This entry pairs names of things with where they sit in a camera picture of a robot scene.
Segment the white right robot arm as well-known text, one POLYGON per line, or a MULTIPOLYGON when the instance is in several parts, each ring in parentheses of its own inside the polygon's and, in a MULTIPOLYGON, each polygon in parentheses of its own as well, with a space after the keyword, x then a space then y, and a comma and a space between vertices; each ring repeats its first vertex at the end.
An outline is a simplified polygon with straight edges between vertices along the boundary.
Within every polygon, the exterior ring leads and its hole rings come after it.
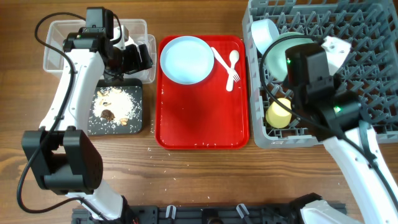
POLYGON ((333 73, 350 50, 342 44, 286 50, 294 113, 308 123, 341 169, 366 223, 397 223, 397 184, 386 166, 367 112, 352 91, 338 91, 333 73))

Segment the yellow cup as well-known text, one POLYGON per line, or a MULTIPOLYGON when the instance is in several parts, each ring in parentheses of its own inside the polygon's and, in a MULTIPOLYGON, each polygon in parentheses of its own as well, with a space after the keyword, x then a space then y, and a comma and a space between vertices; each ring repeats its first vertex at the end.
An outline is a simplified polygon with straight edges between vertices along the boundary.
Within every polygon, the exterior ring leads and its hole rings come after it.
POLYGON ((272 102, 266 111, 266 121, 274 128, 284 128, 289 125, 292 114, 276 102, 272 102))

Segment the light blue plate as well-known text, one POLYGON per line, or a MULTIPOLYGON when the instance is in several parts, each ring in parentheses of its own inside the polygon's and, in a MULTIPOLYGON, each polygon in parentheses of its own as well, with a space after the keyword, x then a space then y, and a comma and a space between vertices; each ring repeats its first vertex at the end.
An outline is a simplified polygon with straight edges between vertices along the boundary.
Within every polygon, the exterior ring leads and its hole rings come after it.
POLYGON ((214 62, 211 47, 194 36, 176 37, 160 53, 160 67, 165 76, 182 85, 203 81, 211 73, 214 62))

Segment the green bowl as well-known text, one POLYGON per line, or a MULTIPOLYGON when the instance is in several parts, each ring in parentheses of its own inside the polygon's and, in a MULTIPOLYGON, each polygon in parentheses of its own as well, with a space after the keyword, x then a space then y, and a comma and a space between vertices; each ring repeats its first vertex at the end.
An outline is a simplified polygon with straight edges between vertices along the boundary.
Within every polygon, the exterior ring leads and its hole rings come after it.
POLYGON ((285 51, 293 46, 312 43, 312 39, 296 38, 284 40, 275 45, 265 59, 267 72, 276 81, 284 81, 287 76, 287 62, 285 51))

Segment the rice and food scraps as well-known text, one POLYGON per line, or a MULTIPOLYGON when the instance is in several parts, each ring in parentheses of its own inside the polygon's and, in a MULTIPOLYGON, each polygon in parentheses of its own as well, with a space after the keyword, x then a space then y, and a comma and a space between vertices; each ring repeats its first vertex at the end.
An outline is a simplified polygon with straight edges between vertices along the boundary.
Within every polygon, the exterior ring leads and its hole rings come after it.
POLYGON ((131 93, 122 88, 107 87, 96 91, 93 100, 93 116, 111 124, 127 126, 138 118, 142 106, 131 93))

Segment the pink plastic fork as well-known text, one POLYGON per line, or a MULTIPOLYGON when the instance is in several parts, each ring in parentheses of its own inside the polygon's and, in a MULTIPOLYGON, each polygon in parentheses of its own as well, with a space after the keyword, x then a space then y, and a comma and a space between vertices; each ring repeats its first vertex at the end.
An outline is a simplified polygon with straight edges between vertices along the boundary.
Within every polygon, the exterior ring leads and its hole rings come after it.
POLYGON ((213 51, 215 59, 217 59, 217 61, 226 69, 229 75, 233 76, 233 80, 236 82, 240 81, 238 73, 226 64, 226 62, 223 60, 222 56, 218 53, 218 51, 214 47, 211 47, 211 50, 213 51))

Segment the light blue bowl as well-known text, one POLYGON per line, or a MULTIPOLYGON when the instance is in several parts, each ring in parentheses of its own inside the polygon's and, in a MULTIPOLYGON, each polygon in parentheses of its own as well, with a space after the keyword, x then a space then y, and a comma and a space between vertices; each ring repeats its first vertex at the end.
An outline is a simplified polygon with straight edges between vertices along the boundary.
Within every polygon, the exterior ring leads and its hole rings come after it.
POLYGON ((254 44, 261 54, 280 36, 277 26, 270 19, 254 21, 251 31, 254 44))

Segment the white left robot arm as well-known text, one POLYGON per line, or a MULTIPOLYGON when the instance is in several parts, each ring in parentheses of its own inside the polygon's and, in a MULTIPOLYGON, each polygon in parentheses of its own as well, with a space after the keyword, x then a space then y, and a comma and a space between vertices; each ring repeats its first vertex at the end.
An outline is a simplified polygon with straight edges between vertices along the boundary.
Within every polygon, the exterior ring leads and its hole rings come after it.
POLYGON ((61 55, 65 66, 46 117, 36 131, 26 131, 22 148, 28 163, 17 187, 22 202, 22 186, 32 170, 38 186, 67 201, 82 203, 93 218, 102 223, 134 223, 136 215, 127 200, 103 179, 103 160, 88 138, 88 120, 97 83, 103 74, 131 74, 152 66, 146 44, 132 42, 124 47, 124 31, 118 28, 85 28, 68 34, 61 55))

